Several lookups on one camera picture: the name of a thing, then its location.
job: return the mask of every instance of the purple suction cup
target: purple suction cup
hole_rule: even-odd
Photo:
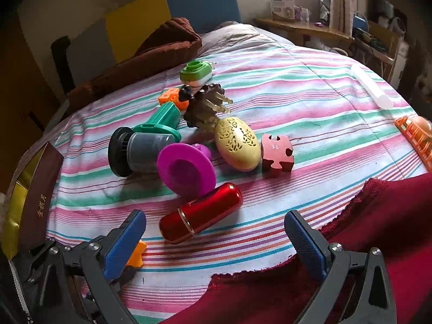
[[[210,157],[204,145],[174,143],[161,150],[156,165],[162,181],[176,194],[199,197],[216,186]]]

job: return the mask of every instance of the yellow egg-shaped object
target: yellow egg-shaped object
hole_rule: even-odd
[[[225,159],[239,171],[251,171],[261,159],[261,148],[255,133],[241,119],[228,117],[215,126],[216,146]]]

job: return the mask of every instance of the headboard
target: headboard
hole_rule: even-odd
[[[66,57],[75,85],[134,55],[170,18],[187,18],[197,33],[241,22],[237,0],[135,0],[107,14],[71,41]]]

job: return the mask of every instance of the red cylindrical case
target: red cylindrical case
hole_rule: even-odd
[[[170,244],[178,244],[219,222],[242,204],[237,186],[225,183],[162,217],[159,229]]]

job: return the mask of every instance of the striped bedsheet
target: striped bedsheet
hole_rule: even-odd
[[[52,139],[65,159],[52,200],[49,236],[75,245],[106,235],[133,209],[147,216],[144,266],[123,297],[140,323],[159,322],[195,303],[214,273],[263,269],[293,255],[283,227],[287,211],[299,210],[319,228],[343,210],[368,178],[397,180],[426,172],[393,124],[393,119],[415,112],[383,79],[361,66],[394,103],[391,110],[378,109],[349,72],[356,61],[279,44],[261,34],[202,59],[217,62],[212,81],[225,88],[234,100],[232,114],[258,138],[263,133],[288,135],[295,165],[290,177],[271,180],[262,178],[260,167],[236,171],[221,158],[211,135],[195,133],[181,121],[182,141],[207,145],[218,185],[233,182],[245,200],[238,212],[193,239],[164,243],[159,219],[185,201],[157,174],[119,178],[107,159],[114,130],[145,122],[157,109],[158,96],[180,85],[181,67],[94,102]]]

